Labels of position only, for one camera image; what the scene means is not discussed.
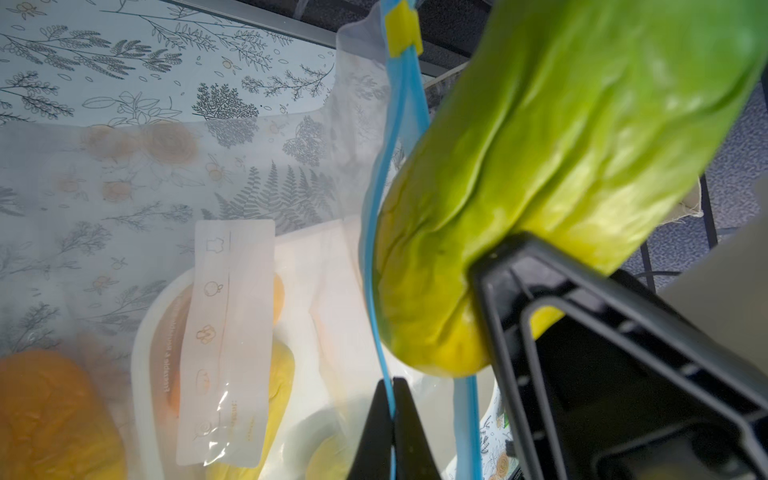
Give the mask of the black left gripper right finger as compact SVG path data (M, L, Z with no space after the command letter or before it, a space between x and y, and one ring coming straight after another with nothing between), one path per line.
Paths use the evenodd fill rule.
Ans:
M395 478L440 480L410 387L400 377L393 379Z

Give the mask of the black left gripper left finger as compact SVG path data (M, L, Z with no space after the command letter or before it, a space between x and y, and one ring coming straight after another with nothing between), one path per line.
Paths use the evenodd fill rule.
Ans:
M394 428L385 387L384 380L377 384L348 480L389 480L394 473Z

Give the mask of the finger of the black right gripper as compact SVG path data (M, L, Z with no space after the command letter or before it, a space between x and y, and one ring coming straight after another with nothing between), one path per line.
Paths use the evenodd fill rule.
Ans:
M766 376L632 276L525 232L469 278L523 478L766 477Z

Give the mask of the white oval plastic tray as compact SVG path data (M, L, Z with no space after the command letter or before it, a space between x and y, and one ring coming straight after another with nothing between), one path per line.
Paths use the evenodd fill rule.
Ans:
M277 338L295 360L293 389L262 477L300 479L320 442L361 430L381 371L365 321L358 267L349 244L357 221L331 221L280 236L276 271L287 300ZM162 320L173 299L193 283L185 272L153 302L134 344L132 382L138 445L147 479L202 479L201 464L176 461L178 419L163 391Z

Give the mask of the clear blue-zipper zip-top bag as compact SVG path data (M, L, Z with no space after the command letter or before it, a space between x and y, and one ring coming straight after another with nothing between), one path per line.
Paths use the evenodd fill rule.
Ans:
M128 477L147 479L132 358L142 320L185 272L192 296L180 356L176 461L260 463L272 344L287 295L280 236L359 224L349 250L394 422L407 381L443 479L478 479L477 384L421 373L382 342L372 313L375 208L428 124L410 1L383 1L344 26L318 110L267 114L227 84L203 84L194 122L172 102L90 96L109 123L1 130L1 360L56 351L90 377L122 438Z

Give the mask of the green yellow mango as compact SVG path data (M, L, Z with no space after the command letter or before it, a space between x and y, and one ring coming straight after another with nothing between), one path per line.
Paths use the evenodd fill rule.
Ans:
M378 217L382 342L465 377L491 358L470 266L526 231L603 275L692 190L767 62L763 1L499 1Z

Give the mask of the orange yellow mango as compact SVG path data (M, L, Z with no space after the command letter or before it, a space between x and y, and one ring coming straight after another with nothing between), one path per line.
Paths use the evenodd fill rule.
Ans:
M3 479L125 479L122 438L89 375L30 350L1 360Z

